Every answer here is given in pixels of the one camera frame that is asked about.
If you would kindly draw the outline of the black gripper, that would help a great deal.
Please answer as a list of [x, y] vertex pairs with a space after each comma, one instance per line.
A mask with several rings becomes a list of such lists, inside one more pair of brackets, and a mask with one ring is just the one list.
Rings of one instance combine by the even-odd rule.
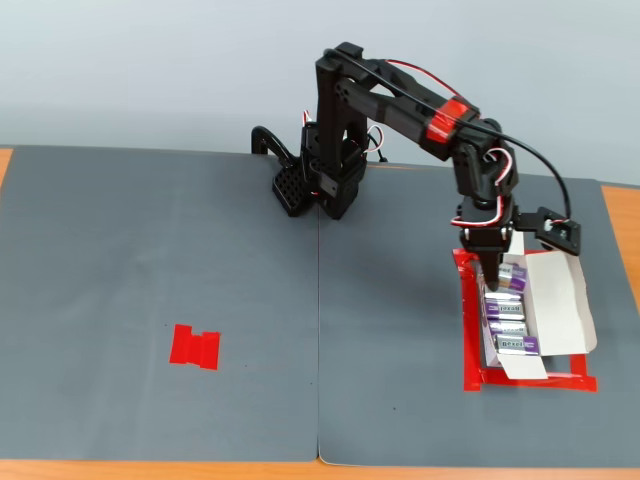
[[499, 288], [499, 267], [513, 235], [514, 198], [477, 201], [463, 196], [458, 205], [458, 228], [463, 248], [478, 255], [484, 281], [491, 291]]

